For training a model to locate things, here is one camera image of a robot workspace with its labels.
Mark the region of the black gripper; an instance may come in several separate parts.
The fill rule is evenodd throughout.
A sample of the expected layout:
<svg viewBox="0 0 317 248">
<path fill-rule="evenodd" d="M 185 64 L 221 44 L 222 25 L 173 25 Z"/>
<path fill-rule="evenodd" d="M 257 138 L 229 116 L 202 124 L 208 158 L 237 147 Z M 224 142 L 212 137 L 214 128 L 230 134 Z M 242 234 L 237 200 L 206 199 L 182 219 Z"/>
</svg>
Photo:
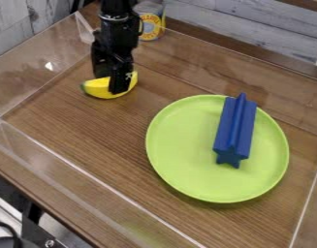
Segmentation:
<svg viewBox="0 0 317 248">
<path fill-rule="evenodd" d="M 99 15 L 101 27 L 91 45 L 91 59 L 97 78 L 110 76 L 113 95 L 130 88 L 134 72 L 133 50 L 138 47 L 142 24 L 138 14 Z"/>
</svg>

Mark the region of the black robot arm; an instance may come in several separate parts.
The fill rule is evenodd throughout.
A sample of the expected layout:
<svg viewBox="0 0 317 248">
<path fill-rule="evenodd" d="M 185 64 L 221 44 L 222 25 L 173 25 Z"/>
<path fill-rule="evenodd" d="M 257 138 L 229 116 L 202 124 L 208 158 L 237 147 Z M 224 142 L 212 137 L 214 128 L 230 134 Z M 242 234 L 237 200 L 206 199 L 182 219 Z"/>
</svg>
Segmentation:
<svg viewBox="0 0 317 248">
<path fill-rule="evenodd" d="M 94 32 L 91 58 L 97 78 L 110 78 L 113 95 L 130 89 L 134 72 L 133 50 L 138 47 L 141 18 L 131 0 L 101 0 L 99 30 Z"/>
</svg>

